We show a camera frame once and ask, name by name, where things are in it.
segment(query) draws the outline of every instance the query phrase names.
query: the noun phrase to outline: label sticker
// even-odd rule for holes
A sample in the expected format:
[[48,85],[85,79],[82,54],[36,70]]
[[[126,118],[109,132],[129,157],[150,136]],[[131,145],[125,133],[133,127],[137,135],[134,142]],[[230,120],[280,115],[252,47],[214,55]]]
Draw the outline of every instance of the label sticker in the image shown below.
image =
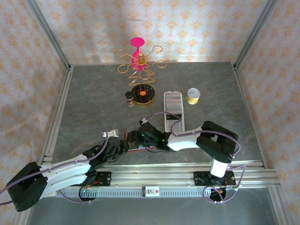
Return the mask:
[[142,188],[142,196],[145,198],[160,197],[159,186],[144,186]]

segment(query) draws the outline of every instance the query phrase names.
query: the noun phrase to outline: small bottle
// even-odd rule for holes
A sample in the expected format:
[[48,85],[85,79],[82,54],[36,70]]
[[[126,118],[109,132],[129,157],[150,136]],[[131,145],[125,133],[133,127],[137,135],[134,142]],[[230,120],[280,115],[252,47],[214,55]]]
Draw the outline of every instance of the small bottle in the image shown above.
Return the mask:
[[129,107],[134,106],[135,102],[133,101],[133,94],[132,94],[132,92],[131,92],[131,91],[127,91],[127,92],[125,93],[125,96],[126,96],[126,98],[127,98],[127,105],[128,105]]

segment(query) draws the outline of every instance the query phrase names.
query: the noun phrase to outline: robotic arm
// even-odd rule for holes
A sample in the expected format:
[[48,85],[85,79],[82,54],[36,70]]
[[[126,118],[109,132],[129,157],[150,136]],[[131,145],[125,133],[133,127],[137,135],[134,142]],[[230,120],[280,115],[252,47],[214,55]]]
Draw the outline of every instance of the robotic arm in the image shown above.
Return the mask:
[[[51,165],[38,166],[36,162],[27,164],[7,184],[10,186],[19,179],[23,180],[7,189],[16,210],[24,211],[41,198],[62,188],[76,184],[92,184],[97,176],[96,170],[103,163],[127,153],[131,144],[142,147],[155,146],[162,152],[201,148],[213,157],[208,177],[211,180],[222,179],[236,153],[237,135],[210,121],[204,122],[202,127],[179,134],[162,133],[145,119],[140,121],[140,124],[137,131],[125,135],[125,140],[109,137],[101,146],[96,145],[73,159]],[[218,132],[223,136],[218,135],[217,140],[213,141],[212,138]]]

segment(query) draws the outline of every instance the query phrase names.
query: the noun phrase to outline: wall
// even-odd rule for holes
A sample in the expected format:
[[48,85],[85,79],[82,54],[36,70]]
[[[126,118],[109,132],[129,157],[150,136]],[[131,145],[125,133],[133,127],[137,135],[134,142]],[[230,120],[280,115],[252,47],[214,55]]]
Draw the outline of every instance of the wall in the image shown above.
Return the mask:
[[267,0],[37,0],[71,64],[120,63],[131,38],[154,60],[231,61],[242,50]]
[[[65,69],[24,0],[0,2],[0,189],[39,160]],[[7,193],[0,202],[10,200]],[[13,204],[1,206],[9,225]]]
[[300,7],[279,0],[239,70],[268,166],[300,221]]

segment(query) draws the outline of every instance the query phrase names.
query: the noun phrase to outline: yellow container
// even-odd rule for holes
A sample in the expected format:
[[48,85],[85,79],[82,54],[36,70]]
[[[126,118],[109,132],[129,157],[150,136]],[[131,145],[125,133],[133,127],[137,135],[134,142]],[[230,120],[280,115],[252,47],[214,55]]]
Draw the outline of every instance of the yellow container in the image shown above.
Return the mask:
[[197,88],[191,88],[187,91],[187,103],[191,105],[197,104],[200,97],[200,91]]

